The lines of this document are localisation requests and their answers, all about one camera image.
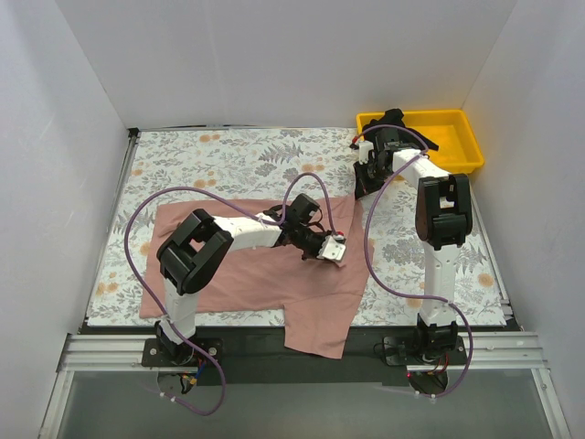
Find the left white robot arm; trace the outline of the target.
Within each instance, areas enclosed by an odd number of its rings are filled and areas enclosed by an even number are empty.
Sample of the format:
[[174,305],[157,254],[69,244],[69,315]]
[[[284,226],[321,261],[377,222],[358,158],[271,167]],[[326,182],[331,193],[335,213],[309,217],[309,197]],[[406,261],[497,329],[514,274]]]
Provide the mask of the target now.
[[314,199],[302,194],[255,219],[212,216],[204,209],[189,213],[156,253],[165,285],[164,317],[155,324],[163,355],[177,366],[191,362],[199,292],[229,252],[292,245],[303,260],[341,261],[345,237],[311,222],[319,210]]

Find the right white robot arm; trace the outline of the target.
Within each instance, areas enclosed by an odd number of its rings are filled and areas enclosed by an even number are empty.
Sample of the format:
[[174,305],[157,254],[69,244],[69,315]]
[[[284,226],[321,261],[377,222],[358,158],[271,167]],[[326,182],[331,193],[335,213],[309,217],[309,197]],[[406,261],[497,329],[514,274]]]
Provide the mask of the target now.
[[424,294],[413,332],[383,341],[387,360],[403,364],[414,358],[431,364],[446,359],[458,348],[455,263],[473,228],[469,179],[434,165],[421,135],[394,124],[369,126],[351,147],[358,152],[357,198],[381,196],[395,177],[417,190],[415,229],[425,256]]

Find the pink t shirt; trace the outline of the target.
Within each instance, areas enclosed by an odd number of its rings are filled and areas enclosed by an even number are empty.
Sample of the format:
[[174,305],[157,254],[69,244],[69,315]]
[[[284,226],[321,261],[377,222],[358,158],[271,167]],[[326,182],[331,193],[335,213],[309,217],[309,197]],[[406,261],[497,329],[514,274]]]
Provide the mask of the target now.
[[276,247],[229,252],[210,283],[186,302],[186,320],[157,331],[170,351],[193,335],[205,313],[281,309],[287,348],[329,359],[343,356],[349,327],[367,286],[363,208],[348,195],[320,199],[332,209],[335,229],[346,238],[341,262],[302,258],[301,250]]

